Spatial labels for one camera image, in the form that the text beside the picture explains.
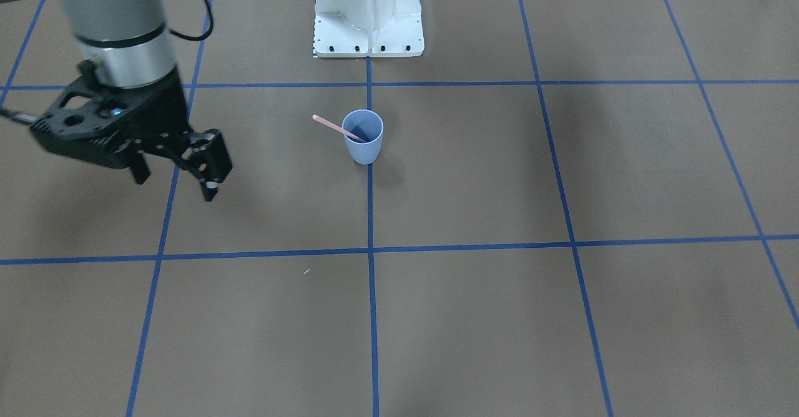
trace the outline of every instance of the plastic cup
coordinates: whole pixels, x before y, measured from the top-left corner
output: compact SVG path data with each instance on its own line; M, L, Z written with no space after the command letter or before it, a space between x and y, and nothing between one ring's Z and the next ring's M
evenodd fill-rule
M373 110L354 110L341 123L342 129L362 138L365 143L345 136L347 150L357 164L372 164L383 145L383 119Z

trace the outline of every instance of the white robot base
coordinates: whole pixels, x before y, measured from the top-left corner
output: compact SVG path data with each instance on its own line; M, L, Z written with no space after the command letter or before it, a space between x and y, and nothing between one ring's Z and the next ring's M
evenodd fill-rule
M320 58L420 56L419 0L316 0L313 55Z

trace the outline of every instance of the robotic arm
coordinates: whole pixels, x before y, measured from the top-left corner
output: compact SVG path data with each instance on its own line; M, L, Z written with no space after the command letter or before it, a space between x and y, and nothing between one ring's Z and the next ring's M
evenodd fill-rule
M20 0L0 0L3 2ZM232 169L219 130L197 133L160 0L61 0L84 60L79 76L43 115L0 107L0 115L31 130L43 149L149 177L143 153L188 170L211 201ZM81 97L80 107L68 107Z

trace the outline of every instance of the brown floor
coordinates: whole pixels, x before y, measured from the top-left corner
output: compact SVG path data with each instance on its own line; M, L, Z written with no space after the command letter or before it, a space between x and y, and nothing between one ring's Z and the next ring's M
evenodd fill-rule
M213 0L210 204L0 122L0 415L796 415L799 0L421 1L424 56L334 61L313 0ZM80 61L39 5L31 112ZM368 106L363 167L309 118Z

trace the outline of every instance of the grid line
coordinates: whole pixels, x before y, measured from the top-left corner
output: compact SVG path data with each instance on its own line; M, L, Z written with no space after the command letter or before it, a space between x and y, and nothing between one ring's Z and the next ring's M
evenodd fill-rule
M160 264L163 260L205 260L205 258L256 258L256 257L277 257L277 256L307 256L307 255L345 255L345 254L368 254L369 258L369 289L370 289L370 314L371 314L371 343L372 343L372 399L373 399L373 415L379 417L379 391L378 391L378 364L377 364L377 321L376 321L376 295L375 295L375 261L374 254L376 253L391 253L391 252L442 252L442 251L468 251L468 250L510 250L510 249L537 249L537 248L554 248L554 247L570 247L576 264L577 279L579 280L580 290L582 294L583 304L586 309L588 326L591 332L591 340L594 346L594 355L596 356L597 369L599 370L600 380L602 383L602 392L605 398L605 406L609 417L613 416L613 410L610 402L610 394L608 392L607 381L605 380L604 368L602 366L602 358L599 351L599 343L597 342L596 329L594 329L594 322L591 315L590 300L587 295L587 287L582 275L582 266L579 260L579 247L605 247L605 246L628 246L628 245L647 245L647 244L682 244L682 243L738 243L738 242L751 242L760 241L767 252L768 260L772 266L774 274L777 277L782 292L787 300L788 307L793 314L797 328L799 328L799 317L791 301L790 294L788 294L785 283L782 280L782 275L777 267L777 263L768 246L769 240L799 240L799 234L782 234L782 235L765 235L757 220L757 215L753 205L751 204L750 197L748 197L747 190L745 190L743 180L739 174L733 160L732 153L727 146L721 127L717 121L713 107L705 91L704 84L799 84L799 79L702 79L697 72L687 43L682 36L679 25L677 25L676 18L671 10L668 0L663 0L665 7L672 19L677 34L679 34L685 55L690 62L691 68L694 73L695 79L672 79L671 81L658 81L652 79L648 81L542 81L537 71L536 57L534 56L534 48L530 28L527 21L526 11L523 1L519 0L519 7L522 13L522 23L525 27L527 35L527 43L531 56L531 64L534 69L535 81L457 81L457 82L372 82L371 81L371 59L366 59L367 68L367 81L366 82L268 82L267 84L258 84L257 82L243 82L242 84L198 84L197 78L200 70L200 63L202 62L203 45L205 42L200 42L200 47L197 51L197 59L194 70L194 77L192 83L185 85L190 88L189 98L187 99L189 105L189 112L192 103L194 103L194 95L197 89L208 88L271 88L271 87L365 87L367 89L367 108L372 108L372 88L374 87L457 87L457 86L536 86L537 93L539 94L539 101L542 107L543 119L547 129L547 138L550 144L551 156L553 159L554 170L556 170L557 183L559 184L559 192L561 194L562 207L564 218L567 224L569 233L569 241L549 242L549 243L498 243L498 244L471 244L471 245L438 245L438 246L397 246L397 247L375 247L374 246L374 229L373 229L373 167L368 166L368 246L367 247L352 247L352 248L336 248L336 249L319 249L319 250L288 250L288 251L264 251L264 252L219 252L219 253L197 253L197 254L171 254L167 255L165 251L165 242L169 229L169 220L171 218L172 204L174 203L174 196L177 189L178 172L179 169L175 167L174 174L172 175L172 183L169 190L169 197L166 204L165 216L162 226L162 236L160 236L158 252L155 255L118 255L118 256L89 256L89 257L72 257L72 258L20 258L19 260L0 260L0 266L3 265L27 265L27 264L43 264L43 263L102 263L102 262L136 262L136 261L155 261L154 275L152 276L151 288L148 297L148 305L145 312L145 324L142 329L142 339L140 340L139 353L137 355L136 369L134 371L134 380L132 380L131 396L129 398L127 416L132 416L134 410L134 403L136 398L136 389L140 375L140 368L146 346L146 338L149 332L149 321L152 315L152 307L154 306L154 298L157 289L158 275L160 274ZM0 95L0 104L6 99L10 91L49 91L61 90L64 86L58 85L31 85L31 86L12 86L12 80L17 72L18 66L25 52L26 46L31 38L32 30L37 22L38 16L42 11L42 6L45 0L40 0L37 11L32 18L31 26L29 26L26 38L23 40L22 47L17 54L17 59L14 63L11 73L6 81L6 86L2 87L2 95ZM206 16L205 27L208 25L208 18ZM571 224L571 216L568 210L567 196L565 188L562 184L562 177L560 175L559 164L557 163L556 147L554 146L554 138L551 132L551 125L549 123L546 102L543 94L542 86L559 86L559 85L591 85L591 84L696 84L700 87L702 96L705 99L708 112L713 119L713 124L716 127L719 138L722 141L722 146L725 149L725 154L728 157L730 166L736 176L737 183L747 201L747 207L750 209L750 215L753 218L757 229L757 235L742 235L742 236L717 236L717 237L699 237L699 238L640 238L640 240L587 240L577 241L574 237L574 231Z
M688 50L688 44L687 42L685 42L685 37L682 35L682 30L680 30L679 24L677 24L677 17L674 16L674 10L671 8L669 0L663 0L663 4L665 4L665 9L668 11L669 17L671 18L671 23L674 25L674 30L677 31L677 36L679 37L680 42L682 44L682 49L683 51L685 51L685 58L688 59L688 64L690 64L691 70L694 72L694 77L697 80L697 85L699 85L699 91L702 93L702 98L705 99L705 106L707 106L708 113L710 113L710 118L713 121L713 126L716 129L718 139L722 143L724 153L727 156L727 161L730 163L730 167L733 170L733 175L735 175L735 180L738 183L738 188L741 190L741 194L743 195L745 203L747 203L747 208L748 211L750 212L752 221L754 222L754 226L757 230L757 235L759 236L763 244L763 249L765 250L765 254L767 255L768 262L771 264L771 269L774 272L774 277L776 277L777 283L779 284L780 289L782 291L782 297L785 298L785 303L787 303L788 305L788 311L790 311L791 317L793 317L793 323L796 325L797 330L799 330L799 315L797 315L796 306L793 305L793 300L791 300L791 295L790 292L788 292L788 287L785 286L785 281L782 278L782 273L780 272L779 266L777 266L777 261L774 260L774 256L771 253L771 247L768 246L768 240L767 238L765 238L762 226L760 224L759 219L757 218L757 214L755 213L754 206L747 192L747 187L744 185L744 180L741 176L741 172L739 172L737 165L735 163L735 159L733 158L733 153L731 152L730 147L727 144L727 138L725 138L724 132L722 132L722 126L721 124L719 124L715 110L713 110L713 104L710 103L710 98L707 95L707 91L705 90L702 78L701 76L699 76L699 70L697 70L696 64L694 64L694 57L691 56L691 52Z
M371 58L366 57L366 109L372 109ZM380 417L380 369L377 346L377 291L375 282L375 199L374 167L366 167L367 246L369 260L369 329L371 331L371 414Z
M209 5L213 5L213 0L208 0ZM209 25L209 13L205 13L205 22L203 23L203 31ZM194 92L196 91L197 78L200 75L200 64L202 63L203 48L205 41L200 41L200 46L197 48L197 58L194 62L194 75L192 76L192 84L189 90L189 98L186 99L186 105L189 117L192 113L192 105L194 104ZM140 375L142 374L142 364L144 362L145 349L147 346L147 337L149 335L149 324L152 318L152 309L155 305L156 291L158 287L158 278L160 277L160 266L164 260L164 249L166 247L166 237L169 232L169 220L172 217L172 204L175 200L175 192L177 190L177 179L180 169L175 166L172 171L172 184L169 187L169 197L166 201L166 210L164 211L164 223L162 231L160 232L160 240L158 242L158 253L156 255L155 267L152 269L152 281L150 284L149 295L147 298L147 307L145 309L144 323L142 324L142 337L139 340L139 349L136 355L136 365L134 366L134 377L130 384L130 395L128 397L128 407L125 412L125 417L132 417L134 414L134 406L136 405L136 395L138 392L138 385Z
M36 22L39 21L39 16L42 14L42 8L45 6L45 1L46 0L39 0L39 4L34 12L34 17L31 19L31 25L28 26L28 31L25 33L25 38L22 39L22 44L19 46L19 52L17 52L17 58L14 59L14 65L12 65L11 72L9 72L8 79L6 79L6 86L3 87L2 94L0 94L0 105L6 103L6 96L8 96L8 92L11 90L11 84L14 82L14 76L17 75L19 64L22 62L22 57L25 56L25 50L28 48L28 42L31 41L32 34L34 34L34 28L36 27Z
M680 245L688 243L741 243L767 240L799 240L797 234L784 235L742 235L742 236L707 236L696 238L637 238L637 240L577 240L577 247L623 247L634 245ZM385 247L351 247L322 248L304 250L272 250L256 252L205 252L205 253L172 253L163 254L162 260L232 260L233 258L278 258L291 256L325 256L325 255L365 255L374 253L406 253L406 252L468 252L477 250L529 250L539 248L571 247L571 241L533 242L533 243L482 243L453 245L411 245ZM75 264L75 263L122 263L136 261L154 261L153 255L104 255L74 256L54 258L8 258L0 260L0 266L23 266L35 264Z
M576 79L575 81L384 81L384 82L198 82L195 89L274 87L434 87L434 86L581 86L596 84L799 84L799 79ZM60 91L66 85L33 84L2 87L9 91Z
M563 208L563 218L566 221L566 227L569 233L569 244L571 246L571 255L574 258L574 269L576 269L577 282L580 286L580 295L582 295L582 306L585 309L588 331L591 335L591 346L594 349L594 361L597 365L597 374L599 375L599 383L602 387L602 397L605 401L605 411L608 417L614 417L613 403L610 400L610 391L607 386L607 379L605 378L605 368L602 363L602 352L599 348L599 338L597 337L596 327L594 326L594 315L591 312L591 301L588 297L588 289L586 287L585 278L582 275L582 263L580 262L579 251L577 251L576 239L574 238L574 227L571 224L571 215L569 212L569 204L566 196L566 190L563 186L563 178L560 172L560 165L557 163L557 150L554 145L554 138L552 135L552 127L549 121L549 113L547 112L547 101L544 98L543 86L541 84L541 77L539 75L539 65L536 61L536 50L533 47L533 39L531 36L530 24L527 21L527 10L524 7L524 0L519 0L519 11L522 16L522 24L524 25L524 33L527 37L527 48L530 52L530 62L533 67L533 74L536 78L536 89L539 93L539 102L541 104L541 115L544 121L544 127L547 129L547 141L550 147L552 156L552 166L557 180L557 189L560 193L560 200Z

